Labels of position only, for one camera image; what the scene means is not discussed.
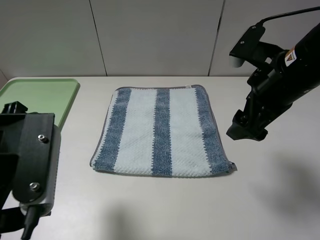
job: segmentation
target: green tray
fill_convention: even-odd
[[[75,79],[14,79],[0,90],[0,112],[7,103],[19,101],[28,113],[54,113],[62,129],[80,84]]]

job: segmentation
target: warning label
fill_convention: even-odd
[[[285,55],[284,62],[285,65],[288,67],[297,59],[295,48],[293,47],[290,51],[288,51]]]

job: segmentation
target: white table surface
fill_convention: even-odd
[[[320,88],[295,102],[256,142],[226,135],[245,106],[246,77],[74,78],[81,87],[61,133],[55,204],[33,240],[319,239]],[[224,150],[238,171],[183,179],[92,170],[89,161],[115,89],[189,84],[206,88]],[[10,197],[5,207],[16,204]]]

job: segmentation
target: cable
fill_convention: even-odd
[[[41,212],[42,208],[36,205],[28,208],[24,219],[24,231],[21,240],[29,240],[31,238],[32,232],[38,225]]]
[[[269,17],[264,18],[261,21],[259,21],[257,23],[257,25],[263,25],[265,22],[273,20],[273,19],[284,18],[284,17],[288,17],[288,16],[292,16],[292,15],[303,14],[303,13],[313,12],[313,11],[317,11],[317,10],[320,10],[320,6],[306,8],[306,9],[302,9],[302,10],[298,10],[298,11],[282,13],[282,14],[278,14],[278,15],[274,15],[274,16],[269,16]]]

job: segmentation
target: towel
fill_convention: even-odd
[[[99,172],[185,178],[235,167],[200,85],[117,89],[90,166]]]

